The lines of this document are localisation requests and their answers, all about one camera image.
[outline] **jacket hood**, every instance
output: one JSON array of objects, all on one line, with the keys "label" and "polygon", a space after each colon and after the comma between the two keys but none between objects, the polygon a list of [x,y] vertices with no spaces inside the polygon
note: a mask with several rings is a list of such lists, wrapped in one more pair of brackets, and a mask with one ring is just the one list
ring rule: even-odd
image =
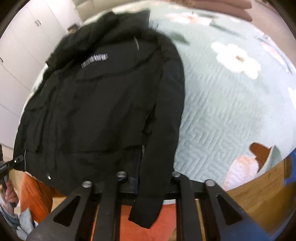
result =
[{"label": "jacket hood", "polygon": [[123,14],[108,12],[97,22],[83,26],[75,34],[67,35],[46,61],[49,68],[44,77],[62,69],[72,60],[87,56],[94,47],[137,36],[140,30],[149,27],[149,16],[150,10]]}]

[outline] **human hand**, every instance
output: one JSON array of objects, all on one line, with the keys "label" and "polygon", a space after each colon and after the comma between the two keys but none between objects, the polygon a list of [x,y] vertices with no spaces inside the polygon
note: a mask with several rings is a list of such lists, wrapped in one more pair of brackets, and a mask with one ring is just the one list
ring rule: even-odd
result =
[{"label": "human hand", "polygon": [[2,206],[9,214],[14,215],[14,209],[11,207],[10,203],[15,203],[17,205],[19,199],[10,179],[6,181],[6,187],[7,189],[4,193],[4,188],[2,185],[0,185],[0,195],[3,200]]}]

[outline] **quilted bedspread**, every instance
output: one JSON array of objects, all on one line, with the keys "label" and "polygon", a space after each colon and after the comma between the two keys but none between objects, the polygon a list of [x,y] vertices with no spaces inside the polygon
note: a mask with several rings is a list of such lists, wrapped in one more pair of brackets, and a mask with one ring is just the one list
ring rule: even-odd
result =
[{"label": "quilted bedspread", "polygon": [[151,10],[151,27],[173,40],[184,65],[175,170],[229,190],[288,156],[296,147],[296,74],[270,37],[244,20],[167,2],[142,1],[113,11],[145,8]]}]

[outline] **wooden surface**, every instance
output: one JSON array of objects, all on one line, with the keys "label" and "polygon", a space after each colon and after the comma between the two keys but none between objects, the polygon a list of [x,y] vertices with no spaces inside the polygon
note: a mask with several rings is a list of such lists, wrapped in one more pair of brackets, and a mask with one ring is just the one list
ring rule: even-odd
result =
[{"label": "wooden surface", "polygon": [[[262,176],[227,192],[268,235],[274,234],[296,209],[296,184],[283,185],[286,166],[284,160]],[[176,231],[169,241],[174,240]]]}]

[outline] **blue object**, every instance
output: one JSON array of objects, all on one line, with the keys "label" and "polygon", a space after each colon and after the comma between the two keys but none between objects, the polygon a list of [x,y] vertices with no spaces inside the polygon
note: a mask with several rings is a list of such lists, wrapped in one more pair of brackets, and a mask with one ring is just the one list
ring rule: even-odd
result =
[{"label": "blue object", "polygon": [[284,185],[296,182],[296,148],[290,153],[289,156],[291,156],[292,158],[292,171],[291,171],[291,176],[288,178],[285,178]]}]

